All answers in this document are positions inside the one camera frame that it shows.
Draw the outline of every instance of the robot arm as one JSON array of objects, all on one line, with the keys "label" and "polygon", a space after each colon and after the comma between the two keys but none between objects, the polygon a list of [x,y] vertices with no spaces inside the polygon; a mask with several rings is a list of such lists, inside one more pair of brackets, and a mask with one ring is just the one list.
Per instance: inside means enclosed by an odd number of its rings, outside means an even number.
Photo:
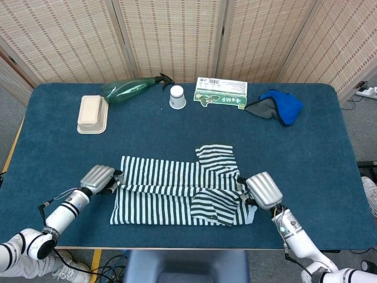
[{"label": "robot arm", "polygon": [[75,189],[45,221],[42,232],[25,229],[17,233],[6,243],[0,244],[0,272],[14,266],[20,255],[33,259],[43,259],[57,245],[58,239],[68,225],[89,204],[92,195],[113,193],[117,184],[114,176],[120,176],[122,171],[114,168],[96,165],[81,180],[81,188]]},{"label": "robot arm", "polygon": [[[304,283],[377,282],[377,275],[374,274],[350,268],[339,271],[337,266],[317,249],[291,211],[281,204],[283,195],[267,172],[248,179],[239,178],[238,182],[247,186],[257,206],[271,211],[272,221],[284,240],[286,259],[289,258],[287,247],[289,246],[298,258],[310,258],[313,261],[306,268],[310,274],[305,270],[301,273]],[[312,277],[315,273],[319,274],[318,281],[314,281]]]}]

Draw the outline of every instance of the sneaker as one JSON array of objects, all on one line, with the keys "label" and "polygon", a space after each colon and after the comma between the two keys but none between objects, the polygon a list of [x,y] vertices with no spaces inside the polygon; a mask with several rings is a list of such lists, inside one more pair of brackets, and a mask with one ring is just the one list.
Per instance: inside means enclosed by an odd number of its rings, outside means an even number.
[{"label": "sneaker", "polygon": [[[59,254],[67,264],[82,270],[90,271],[89,267],[85,264],[74,262],[72,255],[68,251],[62,250],[59,251]],[[52,276],[57,278],[58,281],[59,279],[65,279],[72,283],[89,283],[90,281],[90,274],[69,268],[65,264],[63,264],[57,272],[53,273]]]}]

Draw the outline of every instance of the green spray bottle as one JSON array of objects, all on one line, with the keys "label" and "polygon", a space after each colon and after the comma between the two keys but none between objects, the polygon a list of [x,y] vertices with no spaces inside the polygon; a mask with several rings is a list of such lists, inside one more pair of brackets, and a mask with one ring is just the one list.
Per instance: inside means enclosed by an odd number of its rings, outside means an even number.
[{"label": "green spray bottle", "polygon": [[167,75],[160,73],[157,77],[136,78],[135,80],[113,81],[101,87],[103,96],[108,103],[119,103],[142,93],[152,85],[164,82],[163,89],[174,81]]}]

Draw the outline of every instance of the blue chair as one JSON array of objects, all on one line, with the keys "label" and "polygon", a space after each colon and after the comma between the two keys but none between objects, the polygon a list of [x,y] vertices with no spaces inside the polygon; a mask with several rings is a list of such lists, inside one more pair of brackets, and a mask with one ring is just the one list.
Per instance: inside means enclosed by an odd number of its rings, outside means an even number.
[{"label": "blue chair", "polygon": [[125,283],[249,283],[246,251],[133,250]]}]

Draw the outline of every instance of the striped shirt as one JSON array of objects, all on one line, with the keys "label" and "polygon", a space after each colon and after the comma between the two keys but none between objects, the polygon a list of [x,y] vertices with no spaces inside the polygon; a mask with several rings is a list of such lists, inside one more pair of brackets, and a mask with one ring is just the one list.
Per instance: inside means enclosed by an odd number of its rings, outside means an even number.
[{"label": "striped shirt", "polygon": [[255,206],[240,198],[233,147],[196,149],[197,162],[123,156],[123,179],[110,223],[149,225],[242,225],[253,222]]}]

